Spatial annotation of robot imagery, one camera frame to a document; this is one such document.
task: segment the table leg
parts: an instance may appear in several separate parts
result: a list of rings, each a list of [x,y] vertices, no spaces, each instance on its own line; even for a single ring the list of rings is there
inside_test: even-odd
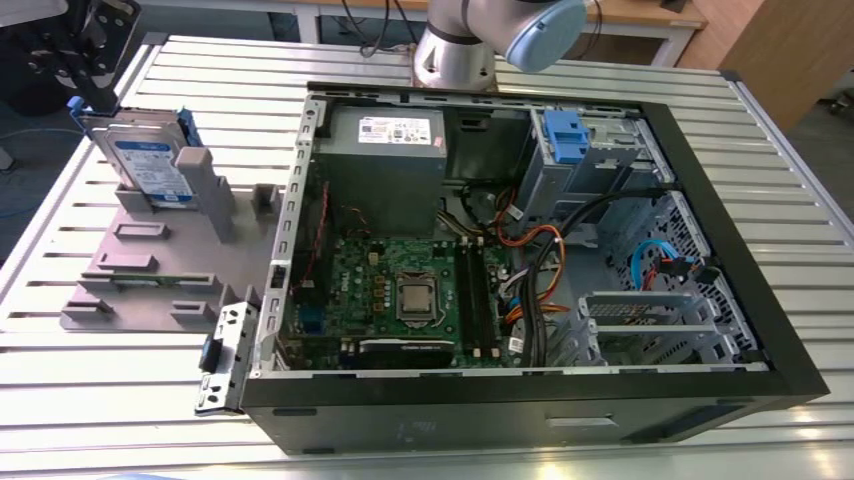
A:
[[[321,9],[315,5],[298,5],[294,14],[299,25],[299,41],[321,43]]]
[[[652,65],[654,67],[674,67],[677,65],[693,35],[694,30],[690,28],[673,28],[670,30],[670,35],[662,42],[653,59]]]

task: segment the ram slot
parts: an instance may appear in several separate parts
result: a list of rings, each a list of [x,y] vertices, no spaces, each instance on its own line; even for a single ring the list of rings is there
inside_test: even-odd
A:
[[[472,278],[469,275],[468,246],[458,245],[454,250],[454,271],[457,282],[457,304],[460,305],[460,328],[464,340],[464,351],[472,355],[477,348],[476,315],[472,301]]]
[[[498,343],[496,341],[496,322],[490,301],[490,277],[484,260],[484,250],[473,248],[469,254],[469,278],[473,310],[476,317],[476,331],[478,333],[478,347],[482,357],[498,356]]]

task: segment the green motherboard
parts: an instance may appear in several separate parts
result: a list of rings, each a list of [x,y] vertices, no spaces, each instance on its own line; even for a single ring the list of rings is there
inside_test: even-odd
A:
[[[473,354],[465,347],[472,327],[461,313],[460,248],[449,241],[338,240],[329,301],[325,307],[298,306],[301,332],[286,339],[290,362],[313,370],[347,368],[342,352],[358,348],[361,340],[402,339],[453,342],[452,367],[502,366],[508,358],[500,348]],[[478,251],[486,267],[482,283],[489,284],[490,320],[484,328],[498,338],[494,293],[506,252],[498,246]]]

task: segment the cpu socket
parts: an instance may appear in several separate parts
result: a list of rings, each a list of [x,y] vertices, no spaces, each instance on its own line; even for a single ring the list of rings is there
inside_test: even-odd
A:
[[[437,321],[437,277],[432,272],[402,272],[397,276],[398,320],[410,328]]]

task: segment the slotted aluminum surface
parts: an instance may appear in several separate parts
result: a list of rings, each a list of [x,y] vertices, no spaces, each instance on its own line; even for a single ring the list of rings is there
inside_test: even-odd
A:
[[[247,418],[194,417],[203,335],[66,333],[59,327],[58,312],[117,210],[117,175],[85,141],[0,274],[3,474],[854,477],[851,224],[811,184],[788,144],[772,136],[762,113],[746,105],[748,94],[714,72],[573,62],[537,75],[504,62],[498,70],[508,92],[673,107],[833,393],[666,447],[289,459]],[[366,60],[347,47],[189,37],[146,46],[130,72],[119,88],[125,105],[194,110],[217,171],[238,187],[287,183],[306,81],[410,83],[404,55]]]

